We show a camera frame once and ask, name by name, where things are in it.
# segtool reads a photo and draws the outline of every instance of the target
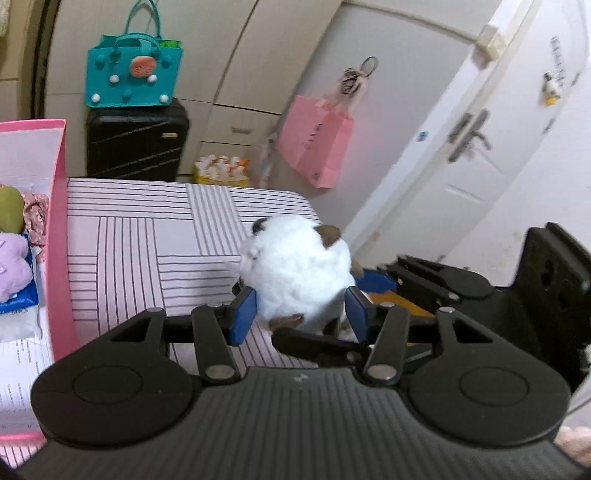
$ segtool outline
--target purple plush toy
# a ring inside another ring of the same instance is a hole
[[[0,303],[8,301],[33,279],[31,267],[25,260],[27,240],[15,233],[0,233]]]

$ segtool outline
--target cabinet drawer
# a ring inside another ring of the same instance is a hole
[[[269,135],[278,115],[214,105],[209,116],[204,142],[252,145]]]

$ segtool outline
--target stuffed animal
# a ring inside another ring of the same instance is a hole
[[[27,240],[14,233],[0,233],[0,303],[8,301],[33,279],[25,260],[29,252]]]
[[[344,319],[345,290],[355,285],[340,230],[299,215],[257,220],[241,252],[241,283],[256,290],[271,330],[322,332]]]

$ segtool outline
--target wooden surface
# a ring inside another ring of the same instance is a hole
[[[187,115],[191,120],[189,136],[185,143],[179,173],[191,173],[193,162],[199,157],[201,139],[207,128],[207,119],[212,110],[211,103],[195,102],[192,100],[180,100],[183,107],[187,109]]]
[[[0,39],[0,80],[16,79],[21,73],[22,49],[25,46],[28,20],[33,0],[13,0],[8,31]]]
[[[259,0],[216,103],[281,113],[341,0]]]
[[[47,67],[47,94],[84,93],[86,57],[101,35],[121,35],[135,0],[61,0]],[[130,31],[146,31],[148,10],[141,9]]]
[[[17,93],[16,80],[0,80],[0,122],[17,118]]]
[[[181,40],[184,47],[177,98],[213,102],[254,5],[255,0],[160,0],[164,38]]]
[[[87,113],[82,93],[46,97],[46,118],[66,120],[66,171],[69,177],[86,176]]]
[[[275,128],[278,116],[214,105],[203,141],[252,145],[264,140]]]

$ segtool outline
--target yellow box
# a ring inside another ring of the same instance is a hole
[[[239,180],[228,180],[228,181],[221,181],[221,180],[212,180],[210,177],[205,175],[199,174],[199,169],[196,166],[193,166],[193,183],[200,183],[202,185],[224,185],[226,187],[248,187],[248,179],[239,179]]]

